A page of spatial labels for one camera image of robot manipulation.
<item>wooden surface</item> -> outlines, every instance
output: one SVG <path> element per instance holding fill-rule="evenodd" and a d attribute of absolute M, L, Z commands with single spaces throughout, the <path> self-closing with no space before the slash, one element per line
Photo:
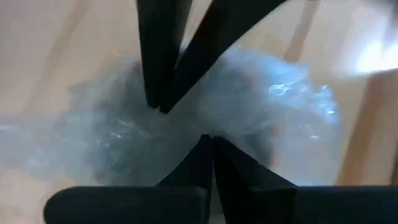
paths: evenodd
<path fill-rule="evenodd" d="M 209 2 L 193 2 L 187 39 Z M 314 82 L 335 90 L 344 121 L 341 184 L 388 184 L 392 175 L 398 83 L 395 72 L 375 72 L 394 68 L 384 63 L 394 59 L 385 52 L 396 49 L 392 15 L 387 1 L 290 0 L 236 43 L 303 63 Z M 70 106 L 71 86 L 126 54 L 140 57 L 134 0 L 3 0 L 0 117 L 59 114 Z M 0 223 L 40 223 L 46 198 L 76 184 L 0 164 Z"/>

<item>plastic bag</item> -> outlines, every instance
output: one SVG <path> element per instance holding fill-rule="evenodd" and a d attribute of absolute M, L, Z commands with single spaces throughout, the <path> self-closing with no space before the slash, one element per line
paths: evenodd
<path fill-rule="evenodd" d="M 136 60 L 97 77 L 70 89 L 62 114 L 2 122 L 0 163 L 50 182 L 62 174 L 85 185 L 154 185 L 208 133 L 295 184 L 335 181 L 340 117 L 331 91 L 310 84 L 303 67 L 229 49 L 168 115 L 146 105 Z"/>

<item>plastic wrap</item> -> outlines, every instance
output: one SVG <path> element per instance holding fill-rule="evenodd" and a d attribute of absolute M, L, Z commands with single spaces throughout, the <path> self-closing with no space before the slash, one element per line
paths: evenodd
<path fill-rule="evenodd" d="M 121 58 L 96 77 L 70 88 L 62 114 L 1 118 L 2 167 L 50 182 L 154 185 L 209 133 L 295 184 L 336 179 L 337 106 L 304 67 L 230 49 L 168 115 L 146 105 L 136 60 Z"/>

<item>crumpled plastic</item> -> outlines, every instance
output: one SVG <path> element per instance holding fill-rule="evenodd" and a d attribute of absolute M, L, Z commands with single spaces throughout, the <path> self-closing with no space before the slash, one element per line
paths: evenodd
<path fill-rule="evenodd" d="M 0 118 L 0 164 L 49 181 L 154 185 L 212 134 L 297 185 L 335 183 L 338 107 L 303 66 L 231 48 L 168 115 L 146 105 L 137 60 L 96 77 L 70 88 L 62 114 Z"/>

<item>clear plastic bag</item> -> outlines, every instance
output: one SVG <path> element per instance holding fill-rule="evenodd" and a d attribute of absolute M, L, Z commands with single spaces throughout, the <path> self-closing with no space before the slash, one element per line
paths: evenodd
<path fill-rule="evenodd" d="M 62 174 L 80 184 L 154 185 L 201 134 L 213 134 L 295 184 L 336 179 L 331 91 L 266 54 L 229 49 L 168 115 L 146 105 L 140 65 L 129 57 L 70 94 L 62 114 L 3 118 L 0 163 L 50 182 Z"/>

